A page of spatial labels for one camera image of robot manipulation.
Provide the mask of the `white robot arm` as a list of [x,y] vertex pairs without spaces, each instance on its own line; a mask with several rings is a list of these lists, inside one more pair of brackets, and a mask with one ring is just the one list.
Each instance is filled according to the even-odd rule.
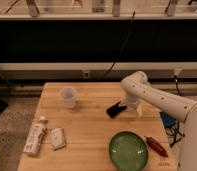
[[144,100],[184,123],[178,171],[197,171],[197,101],[151,87],[142,71],[125,77],[121,87],[128,106],[136,108]]

